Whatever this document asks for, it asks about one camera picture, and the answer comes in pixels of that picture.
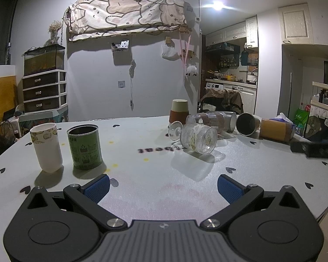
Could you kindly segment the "green shopping bag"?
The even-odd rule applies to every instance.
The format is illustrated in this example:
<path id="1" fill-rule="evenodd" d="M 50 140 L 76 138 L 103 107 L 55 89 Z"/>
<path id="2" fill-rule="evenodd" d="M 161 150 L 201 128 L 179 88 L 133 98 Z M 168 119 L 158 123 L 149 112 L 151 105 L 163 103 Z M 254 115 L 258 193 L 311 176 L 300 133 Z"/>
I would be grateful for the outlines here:
<path id="1" fill-rule="evenodd" d="M 307 124 L 309 118 L 309 111 L 298 108 L 295 112 L 293 123 L 295 126 L 301 125 L 303 128 Z"/>

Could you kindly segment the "white paper cup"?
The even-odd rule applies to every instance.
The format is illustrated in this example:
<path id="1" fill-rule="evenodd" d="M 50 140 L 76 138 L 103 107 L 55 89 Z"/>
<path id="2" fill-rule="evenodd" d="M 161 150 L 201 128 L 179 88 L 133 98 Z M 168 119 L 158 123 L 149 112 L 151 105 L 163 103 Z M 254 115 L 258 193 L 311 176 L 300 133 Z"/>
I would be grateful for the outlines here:
<path id="1" fill-rule="evenodd" d="M 63 158 L 56 124 L 40 124 L 29 132 L 41 169 L 47 173 L 59 170 L 63 166 Z"/>

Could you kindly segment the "orange brown paper cup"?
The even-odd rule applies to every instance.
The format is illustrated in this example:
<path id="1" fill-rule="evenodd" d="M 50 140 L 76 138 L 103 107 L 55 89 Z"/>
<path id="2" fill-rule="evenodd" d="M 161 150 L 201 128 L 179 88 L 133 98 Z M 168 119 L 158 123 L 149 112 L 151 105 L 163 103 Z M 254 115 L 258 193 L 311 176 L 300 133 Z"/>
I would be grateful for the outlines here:
<path id="1" fill-rule="evenodd" d="M 295 135 L 295 126 L 289 122 L 262 119 L 260 136 L 269 140 L 288 143 Z"/>

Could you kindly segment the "clear glass with brown pattern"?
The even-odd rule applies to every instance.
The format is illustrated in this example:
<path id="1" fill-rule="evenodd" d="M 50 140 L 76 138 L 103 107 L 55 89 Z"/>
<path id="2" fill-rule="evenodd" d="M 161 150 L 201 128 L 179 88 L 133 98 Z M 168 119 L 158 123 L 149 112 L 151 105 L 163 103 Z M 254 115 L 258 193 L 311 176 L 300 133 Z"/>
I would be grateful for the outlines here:
<path id="1" fill-rule="evenodd" d="M 203 124 L 213 127 L 217 130 L 218 134 L 226 131 L 224 116 L 216 111 L 202 112 L 197 114 L 190 114 L 186 118 L 187 124 Z"/>

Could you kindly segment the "glass fish tank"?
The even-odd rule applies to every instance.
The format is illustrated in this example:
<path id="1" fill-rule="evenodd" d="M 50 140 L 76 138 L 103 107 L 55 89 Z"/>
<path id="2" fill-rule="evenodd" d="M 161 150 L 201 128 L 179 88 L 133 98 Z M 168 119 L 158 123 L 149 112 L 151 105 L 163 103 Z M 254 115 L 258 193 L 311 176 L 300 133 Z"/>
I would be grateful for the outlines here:
<path id="1" fill-rule="evenodd" d="M 35 48 L 24 53 L 24 76 L 64 69 L 65 47 L 59 44 Z"/>

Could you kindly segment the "dark cup with beige outside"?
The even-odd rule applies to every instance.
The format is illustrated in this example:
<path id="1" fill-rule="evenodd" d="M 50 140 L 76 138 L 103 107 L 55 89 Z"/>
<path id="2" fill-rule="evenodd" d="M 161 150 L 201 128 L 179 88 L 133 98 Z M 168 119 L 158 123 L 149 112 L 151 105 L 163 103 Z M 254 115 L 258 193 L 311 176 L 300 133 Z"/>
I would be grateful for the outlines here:
<path id="1" fill-rule="evenodd" d="M 239 134 L 250 136 L 261 127 L 261 120 L 249 113 L 243 113 L 237 117 L 236 129 Z"/>

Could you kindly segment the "dried flowers in vase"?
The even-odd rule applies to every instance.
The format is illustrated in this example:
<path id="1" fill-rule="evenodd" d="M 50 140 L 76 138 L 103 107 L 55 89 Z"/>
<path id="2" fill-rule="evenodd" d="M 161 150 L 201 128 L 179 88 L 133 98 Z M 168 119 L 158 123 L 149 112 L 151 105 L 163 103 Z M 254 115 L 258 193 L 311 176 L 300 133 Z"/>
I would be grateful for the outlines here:
<path id="1" fill-rule="evenodd" d="M 50 33 L 50 42 L 51 44 L 57 44 L 58 43 L 58 32 L 62 29 L 63 24 L 61 21 L 53 21 L 49 28 L 48 32 Z"/>

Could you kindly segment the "brown jacket on chair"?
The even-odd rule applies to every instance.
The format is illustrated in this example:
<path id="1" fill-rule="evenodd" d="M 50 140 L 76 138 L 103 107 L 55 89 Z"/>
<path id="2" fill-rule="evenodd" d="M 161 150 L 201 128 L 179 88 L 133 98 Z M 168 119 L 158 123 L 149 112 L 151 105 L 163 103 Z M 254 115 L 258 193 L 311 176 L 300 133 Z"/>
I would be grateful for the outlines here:
<path id="1" fill-rule="evenodd" d="M 206 88 L 200 102 L 216 107 L 216 111 L 244 113 L 241 93 L 238 90 Z"/>

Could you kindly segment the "clear ribbed glass cup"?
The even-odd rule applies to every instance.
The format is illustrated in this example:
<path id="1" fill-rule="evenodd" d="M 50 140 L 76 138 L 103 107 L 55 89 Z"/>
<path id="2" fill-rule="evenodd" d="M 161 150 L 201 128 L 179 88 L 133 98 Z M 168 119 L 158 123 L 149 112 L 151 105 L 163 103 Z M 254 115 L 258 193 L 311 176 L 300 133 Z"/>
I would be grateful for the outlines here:
<path id="1" fill-rule="evenodd" d="M 203 124 L 186 124 L 180 135 L 184 148 L 202 155 L 211 154 L 217 144 L 217 130 Z"/>

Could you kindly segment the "white wall socket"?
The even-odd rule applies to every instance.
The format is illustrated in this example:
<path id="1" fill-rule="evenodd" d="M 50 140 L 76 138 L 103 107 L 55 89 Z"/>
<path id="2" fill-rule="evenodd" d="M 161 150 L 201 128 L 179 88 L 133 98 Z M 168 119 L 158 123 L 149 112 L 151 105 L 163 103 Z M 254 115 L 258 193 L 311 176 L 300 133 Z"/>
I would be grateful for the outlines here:
<path id="1" fill-rule="evenodd" d="M 124 81 L 118 81 L 118 87 L 119 88 L 125 88 L 126 83 Z"/>

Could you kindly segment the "green tin can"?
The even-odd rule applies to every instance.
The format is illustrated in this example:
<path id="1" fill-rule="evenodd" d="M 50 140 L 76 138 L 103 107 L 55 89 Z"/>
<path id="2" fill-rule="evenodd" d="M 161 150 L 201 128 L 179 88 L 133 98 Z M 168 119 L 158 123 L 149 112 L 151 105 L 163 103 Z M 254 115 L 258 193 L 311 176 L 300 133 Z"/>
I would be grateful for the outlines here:
<path id="1" fill-rule="evenodd" d="M 67 136 L 75 169 L 90 170 L 103 162 L 97 125 L 71 127 L 67 130 Z"/>

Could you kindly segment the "small clear stemmed glass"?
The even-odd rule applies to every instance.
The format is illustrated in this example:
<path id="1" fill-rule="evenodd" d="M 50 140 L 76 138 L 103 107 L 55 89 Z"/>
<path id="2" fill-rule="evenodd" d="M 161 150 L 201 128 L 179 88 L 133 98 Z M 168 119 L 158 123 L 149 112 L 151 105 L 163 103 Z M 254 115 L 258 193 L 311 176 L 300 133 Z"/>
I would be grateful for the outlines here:
<path id="1" fill-rule="evenodd" d="M 180 121 L 174 121 L 169 125 L 168 135 L 172 141 L 179 141 L 181 137 L 181 131 L 183 124 Z"/>

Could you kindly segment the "cartoon patterned hanging cloth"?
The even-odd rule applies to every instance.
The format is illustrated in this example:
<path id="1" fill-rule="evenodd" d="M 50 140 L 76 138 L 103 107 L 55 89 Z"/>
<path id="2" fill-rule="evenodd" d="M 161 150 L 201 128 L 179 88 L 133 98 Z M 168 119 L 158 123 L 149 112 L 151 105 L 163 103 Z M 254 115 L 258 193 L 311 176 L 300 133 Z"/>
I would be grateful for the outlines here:
<path id="1" fill-rule="evenodd" d="M 70 41 L 190 31 L 184 0 L 77 0 L 63 21 Z"/>

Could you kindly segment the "brown and beige paper cup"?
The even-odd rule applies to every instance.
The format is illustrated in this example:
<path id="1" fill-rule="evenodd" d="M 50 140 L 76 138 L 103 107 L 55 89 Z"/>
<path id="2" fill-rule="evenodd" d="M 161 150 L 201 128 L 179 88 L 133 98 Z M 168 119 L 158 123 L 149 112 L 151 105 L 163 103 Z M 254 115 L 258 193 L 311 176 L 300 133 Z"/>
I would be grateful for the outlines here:
<path id="1" fill-rule="evenodd" d="M 188 101 L 186 99 L 173 99 L 172 106 L 169 113 L 169 123 L 179 121 L 186 123 L 187 116 L 189 115 Z"/>

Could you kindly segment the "white drawer unit dark drawers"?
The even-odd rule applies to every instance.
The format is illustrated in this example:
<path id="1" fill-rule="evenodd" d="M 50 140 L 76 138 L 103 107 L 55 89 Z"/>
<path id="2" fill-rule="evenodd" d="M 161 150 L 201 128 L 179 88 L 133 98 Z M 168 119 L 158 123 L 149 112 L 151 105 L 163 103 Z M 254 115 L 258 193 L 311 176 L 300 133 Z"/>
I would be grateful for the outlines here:
<path id="1" fill-rule="evenodd" d="M 67 71 L 54 69 L 22 78 L 25 113 L 67 106 Z"/>

